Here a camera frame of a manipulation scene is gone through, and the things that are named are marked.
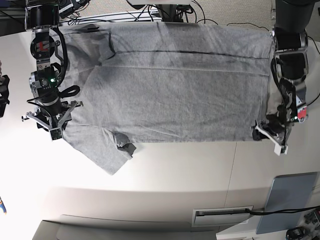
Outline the black device bottom right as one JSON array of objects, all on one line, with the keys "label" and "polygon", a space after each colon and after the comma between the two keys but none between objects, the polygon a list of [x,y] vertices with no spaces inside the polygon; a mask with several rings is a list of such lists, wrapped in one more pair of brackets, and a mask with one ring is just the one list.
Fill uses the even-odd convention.
[{"label": "black device bottom right", "polygon": [[292,229],[288,229],[285,234],[286,240],[301,240],[307,234],[307,230],[303,226],[298,226]]}]

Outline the black power adapter box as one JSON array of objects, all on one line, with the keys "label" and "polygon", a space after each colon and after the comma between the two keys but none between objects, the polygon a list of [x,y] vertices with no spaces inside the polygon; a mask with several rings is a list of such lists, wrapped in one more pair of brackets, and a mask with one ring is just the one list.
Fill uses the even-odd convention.
[{"label": "black power adapter box", "polygon": [[74,12],[74,4],[71,0],[59,0],[59,16],[64,19]]}]

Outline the grey laptop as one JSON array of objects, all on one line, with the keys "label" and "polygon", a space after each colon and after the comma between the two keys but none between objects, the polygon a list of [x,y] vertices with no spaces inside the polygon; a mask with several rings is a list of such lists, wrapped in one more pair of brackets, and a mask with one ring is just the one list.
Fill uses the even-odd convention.
[{"label": "grey laptop", "polygon": [[[317,180],[317,172],[279,175],[273,179],[265,212],[305,208]],[[274,213],[262,216],[256,234],[268,234],[294,228],[301,213]]]}]

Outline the grey T-shirt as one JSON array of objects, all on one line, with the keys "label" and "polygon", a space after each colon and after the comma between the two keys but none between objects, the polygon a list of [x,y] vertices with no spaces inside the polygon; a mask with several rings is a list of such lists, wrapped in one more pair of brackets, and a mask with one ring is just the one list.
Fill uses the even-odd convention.
[{"label": "grey T-shirt", "polygon": [[255,29],[163,22],[63,30],[80,87],[65,141],[108,174],[136,143],[251,141],[265,119],[272,40]]}]

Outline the blue orange pen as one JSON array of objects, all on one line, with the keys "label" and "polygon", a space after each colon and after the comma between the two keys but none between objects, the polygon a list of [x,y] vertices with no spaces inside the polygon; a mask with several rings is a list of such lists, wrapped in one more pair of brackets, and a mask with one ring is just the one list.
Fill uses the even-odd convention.
[{"label": "blue orange pen", "polygon": [[0,198],[0,209],[3,211],[4,214],[7,213],[6,207],[5,207],[4,202],[2,201],[1,198]]}]

